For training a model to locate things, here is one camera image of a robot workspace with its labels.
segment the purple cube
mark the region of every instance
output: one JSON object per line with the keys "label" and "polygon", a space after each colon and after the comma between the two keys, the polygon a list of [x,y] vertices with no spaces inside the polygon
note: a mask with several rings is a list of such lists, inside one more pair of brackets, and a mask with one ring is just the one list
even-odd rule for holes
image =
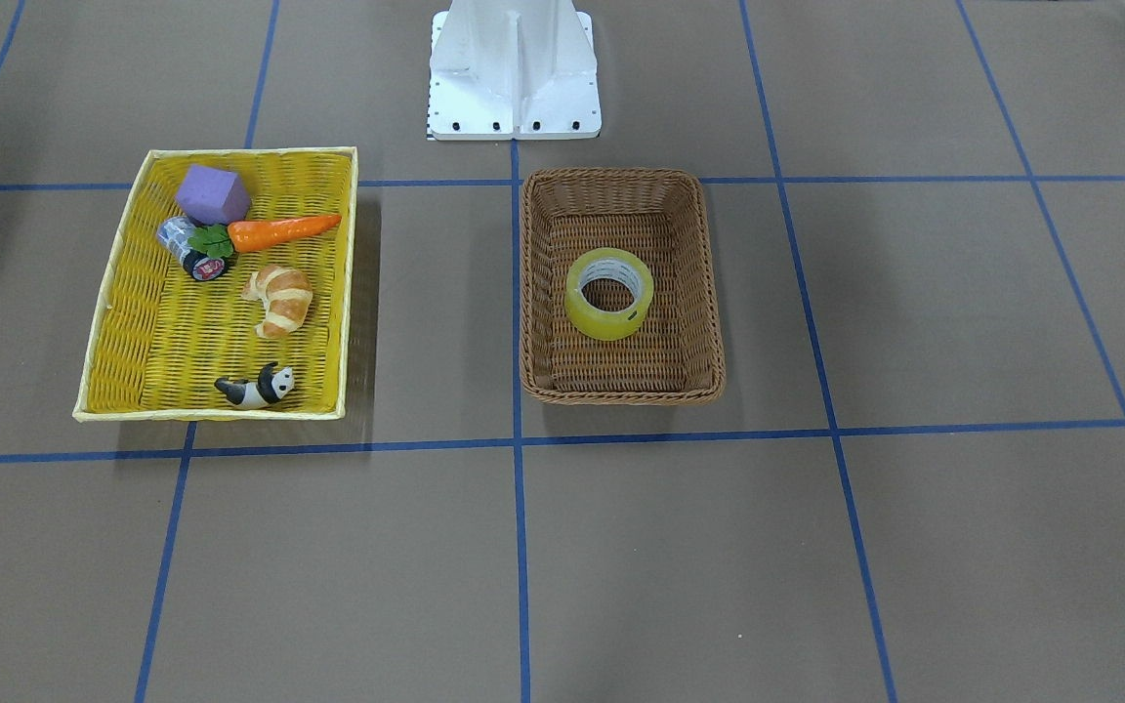
{"label": "purple cube", "polygon": [[194,164],[176,191],[176,204],[202,226],[226,226],[250,213],[250,193],[236,173]]}

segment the tape roll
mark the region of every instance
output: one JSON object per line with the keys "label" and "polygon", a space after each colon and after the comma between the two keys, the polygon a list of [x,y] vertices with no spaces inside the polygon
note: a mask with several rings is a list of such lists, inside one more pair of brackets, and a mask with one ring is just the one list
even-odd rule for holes
{"label": "tape roll", "polygon": [[[632,304],[619,312],[602,310],[584,297],[584,286],[598,279],[623,285],[632,294]],[[585,253],[572,263],[566,274],[566,315],[582,333],[604,342],[626,337],[645,323],[648,304],[654,299],[654,277],[640,259],[622,249],[603,246]]]}

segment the toy croissant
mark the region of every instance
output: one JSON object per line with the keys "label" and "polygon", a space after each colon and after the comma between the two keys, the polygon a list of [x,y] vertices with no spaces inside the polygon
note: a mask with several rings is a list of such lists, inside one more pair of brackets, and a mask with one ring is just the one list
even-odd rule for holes
{"label": "toy croissant", "polygon": [[242,299],[263,300],[263,321],[254,333],[263,339],[280,339],[303,326],[312,304],[312,283],[298,269],[268,263],[250,276]]}

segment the metal bracket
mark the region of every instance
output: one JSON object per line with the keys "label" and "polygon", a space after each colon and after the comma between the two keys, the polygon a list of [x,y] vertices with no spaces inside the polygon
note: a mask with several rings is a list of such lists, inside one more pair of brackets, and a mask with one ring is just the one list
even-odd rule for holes
{"label": "metal bracket", "polygon": [[429,138],[602,132],[593,19],[572,0],[454,0],[433,17],[429,67]]}

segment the panda figurine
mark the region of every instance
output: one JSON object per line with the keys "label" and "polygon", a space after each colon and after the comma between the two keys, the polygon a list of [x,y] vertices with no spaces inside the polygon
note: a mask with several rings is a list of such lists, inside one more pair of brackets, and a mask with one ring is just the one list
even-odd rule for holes
{"label": "panda figurine", "polygon": [[263,366],[263,369],[259,370],[259,380],[253,384],[246,379],[232,381],[227,377],[219,377],[215,381],[215,388],[219,388],[228,403],[235,405],[238,411],[267,408],[294,389],[294,369],[285,367],[280,372],[273,373],[271,369],[276,366],[277,361]]}

